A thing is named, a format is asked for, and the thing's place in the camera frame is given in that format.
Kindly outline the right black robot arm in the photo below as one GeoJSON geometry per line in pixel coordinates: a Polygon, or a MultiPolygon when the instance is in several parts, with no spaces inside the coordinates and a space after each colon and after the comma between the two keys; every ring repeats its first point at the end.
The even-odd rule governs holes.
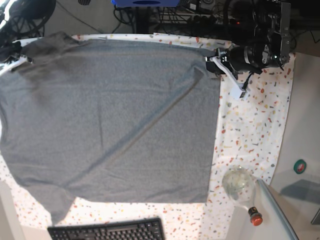
{"type": "Polygon", "coordinates": [[[0,2],[0,62],[18,60],[20,40],[43,37],[55,0],[2,0],[0,2]]]}

